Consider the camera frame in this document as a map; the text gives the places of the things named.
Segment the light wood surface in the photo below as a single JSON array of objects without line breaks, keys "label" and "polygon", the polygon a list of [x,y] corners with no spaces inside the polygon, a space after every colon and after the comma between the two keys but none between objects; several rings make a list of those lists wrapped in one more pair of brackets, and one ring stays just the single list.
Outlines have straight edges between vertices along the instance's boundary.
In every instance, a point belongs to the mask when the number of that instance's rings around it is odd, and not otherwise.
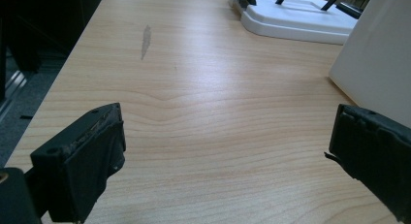
[{"label": "light wood surface", "polygon": [[254,35],[227,1],[103,0],[7,166],[120,102],[126,164],[87,223],[395,223],[324,157],[341,47]]}]

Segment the gray mark on table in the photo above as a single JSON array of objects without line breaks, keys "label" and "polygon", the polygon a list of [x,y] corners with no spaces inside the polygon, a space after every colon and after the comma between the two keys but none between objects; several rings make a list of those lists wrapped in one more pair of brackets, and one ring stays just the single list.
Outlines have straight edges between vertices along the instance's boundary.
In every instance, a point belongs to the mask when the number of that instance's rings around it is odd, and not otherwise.
[{"label": "gray mark on table", "polygon": [[144,29],[144,33],[142,34],[142,60],[147,53],[148,47],[150,46],[151,40],[151,27],[147,25]]}]

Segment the tabletop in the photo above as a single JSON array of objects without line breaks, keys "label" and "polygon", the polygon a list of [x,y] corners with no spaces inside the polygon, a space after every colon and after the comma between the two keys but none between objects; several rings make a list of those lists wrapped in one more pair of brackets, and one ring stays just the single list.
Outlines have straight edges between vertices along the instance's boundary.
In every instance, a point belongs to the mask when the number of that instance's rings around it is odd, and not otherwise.
[{"label": "tabletop", "polygon": [[340,51],[250,33],[228,0],[103,0],[7,166],[119,102],[126,163],[87,223],[395,223],[324,157]]}]

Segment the gray carpet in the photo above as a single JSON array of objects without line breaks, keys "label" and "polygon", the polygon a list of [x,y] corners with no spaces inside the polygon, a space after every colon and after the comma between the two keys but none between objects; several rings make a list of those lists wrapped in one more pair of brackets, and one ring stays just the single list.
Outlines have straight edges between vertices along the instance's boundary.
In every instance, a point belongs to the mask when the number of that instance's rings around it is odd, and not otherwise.
[{"label": "gray carpet", "polygon": [[[0,119],[0,168],[6,165],[30,123],[30,117],[36,113],[65,61],[64,56],[49,50],[41,51],[40,56],[42,66],[39,72],[23,72],[25,85],[2,103],[8,102],[9,105]],[[18,72],[9,53],[6,64],[6,78],[9,81]]]}]

